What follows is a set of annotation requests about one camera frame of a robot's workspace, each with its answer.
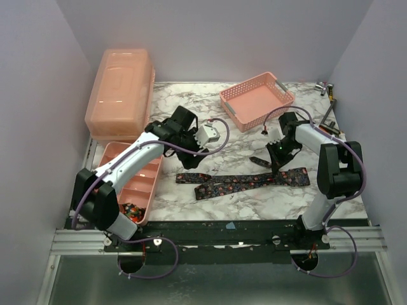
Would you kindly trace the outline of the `dark floral necktie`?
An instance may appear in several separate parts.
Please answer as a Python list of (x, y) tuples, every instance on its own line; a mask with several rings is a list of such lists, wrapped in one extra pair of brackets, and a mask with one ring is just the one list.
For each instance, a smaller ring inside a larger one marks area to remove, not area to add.
[(177, 184), (195, 184), (196, 200), (207, 200), (265, 186), (306, 187), (310, 185), (305, 167), (287, 171), (253, 175), (209, 175), (205, 173), (179, 173)]

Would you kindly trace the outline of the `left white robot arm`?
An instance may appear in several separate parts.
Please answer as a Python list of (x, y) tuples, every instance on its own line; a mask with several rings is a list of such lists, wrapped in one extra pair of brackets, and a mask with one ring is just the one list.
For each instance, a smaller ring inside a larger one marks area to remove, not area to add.
[(218, 132), (211, 121), (193, 126), (197, 116), (179, 106), (171, 117), (149, 123), (139, 138), (111, 161), (94, 171), (78, 172), (72, 204), (75, 208), (71, 227), (82, 216), (101, 231), (119, 237), (125, 250), (136, 250), (141, 243), (137, 224), (120, 212), (117, 195), (148, 163), (173, 148), (185, 169), (196, 168), (208, 150), (205, 145), (217, 141)]

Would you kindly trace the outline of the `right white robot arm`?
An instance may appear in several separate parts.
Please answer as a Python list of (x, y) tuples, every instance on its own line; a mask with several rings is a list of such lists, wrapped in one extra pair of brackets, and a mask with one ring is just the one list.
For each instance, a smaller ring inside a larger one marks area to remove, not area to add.
[(271, 168), (277, 172), (294, 158), (294, 151), (307, 147), (319, 157), (318, 193), (300, 216), (300, 229), (293, 232), (293, 243), (306, 249), (315, 242), (314, 231), (326, 227), (331, 216), (344, 201), (360, 195), (365, 186), (365, 168), (361, 145), (344, 142), (317, 127), (311, 119), (299, 120), (295, 112), (279, 117), (280, 128), (262, 131), (268, 136), (266, 148)]

